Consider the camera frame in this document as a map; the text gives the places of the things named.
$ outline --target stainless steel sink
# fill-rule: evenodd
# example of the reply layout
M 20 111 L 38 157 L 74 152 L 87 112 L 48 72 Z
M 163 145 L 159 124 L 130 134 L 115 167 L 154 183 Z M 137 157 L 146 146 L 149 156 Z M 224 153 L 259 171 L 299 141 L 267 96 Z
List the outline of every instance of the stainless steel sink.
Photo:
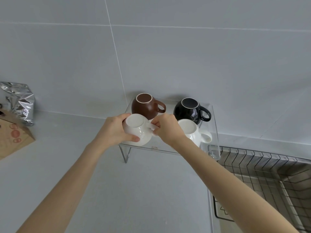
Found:
M 310 160 L 222 147 L 218 163 L 270 203 L 299 232 L 311 232 Z M 214 197 L 213 204 L 216 218 L 233 222 Z

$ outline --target mug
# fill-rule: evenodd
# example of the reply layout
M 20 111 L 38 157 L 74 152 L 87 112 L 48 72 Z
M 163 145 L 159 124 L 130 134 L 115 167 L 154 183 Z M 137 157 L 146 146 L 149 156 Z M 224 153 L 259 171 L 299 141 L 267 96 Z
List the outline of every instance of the mug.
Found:
M 207 113 L 208 118 L 202 116 L 201 111 Z M 199 124 L 200 120 L 208 122 L 212 118 L 212 114 L 193 98 L 184 98 L 179 101 L 174 108 L 174 115 L 177 120 L 190 119 L 196 124 Z
M 212 141 L 212 134 L 204 129 L 199 129 L 193 121 L 189 119 L 181 119 L 178 121 L 181 129 L 186 136 L 190 138 L 193 143 L 200 147 L 200 143 L 210 143 Z
M 151 124 L 148 119 L 141 114 L 131 114 L 122 122 L 123 130 L 126 133 L 138 136 L 140 140 L 138 142 L 134 141 L 124 141 L 126 145 L 142 146 L 150 141 L 154 133 L 154 129 L 159 128 L 158 126 Z
M 153 119 L 158 115 L 158 113 L 165 113 L 166 106 L 161 101 L 157 101 L 152 95 L 148 93 L 140 93 L 133 100 L 132 103 L 132 113 L 141 114 L 145 116 L 148 120 Z

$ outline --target forearm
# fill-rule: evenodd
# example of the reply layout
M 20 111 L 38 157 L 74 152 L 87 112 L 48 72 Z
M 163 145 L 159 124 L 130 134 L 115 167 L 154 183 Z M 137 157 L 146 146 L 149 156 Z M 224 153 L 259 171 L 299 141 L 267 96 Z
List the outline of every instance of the forearm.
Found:
M 84 194 L 101 153 L 88 145 L 17 233 L 63 233 Z
M 297 232 L 269 203 L 204 153 L 190 139 L 185 138 L 173 148 L 192 166 L 244 232 Z

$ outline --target hand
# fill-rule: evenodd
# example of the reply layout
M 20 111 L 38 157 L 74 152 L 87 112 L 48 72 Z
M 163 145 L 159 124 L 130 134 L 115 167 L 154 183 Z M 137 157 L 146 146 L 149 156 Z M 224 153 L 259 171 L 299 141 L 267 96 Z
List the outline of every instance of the hand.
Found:
M 187 138 L 173 114 L 164 113 L 162 115 L 158 115 L 152 120 L 151 123 L 160 127 L 155 129 L 153 133 L 158 135 L 162 141 L 170 146 L 173 146 L 175 143 Z
M 104 152 L 105 149 L 110 146 L 117 145 L 123 141 L 138 142 L 140 140 L 139 137 L 125 133 L 122 127 L 123 120 L 130 115 L 130 113 L 127 113 L 114 117 L 107 117 L 105 123 L 91 144 L 99 148 L 101 152 Z

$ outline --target silver foil bag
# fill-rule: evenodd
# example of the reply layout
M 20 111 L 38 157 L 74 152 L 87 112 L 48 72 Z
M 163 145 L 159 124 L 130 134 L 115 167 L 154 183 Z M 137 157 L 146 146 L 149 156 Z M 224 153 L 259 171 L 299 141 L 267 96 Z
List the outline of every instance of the silver foil bag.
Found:
M 26 125 L 33 125 L 35 96 L 28 85 L 21 83 L 0 82 L 5 91 L 6 104 L 3 108 L 16 114 Z

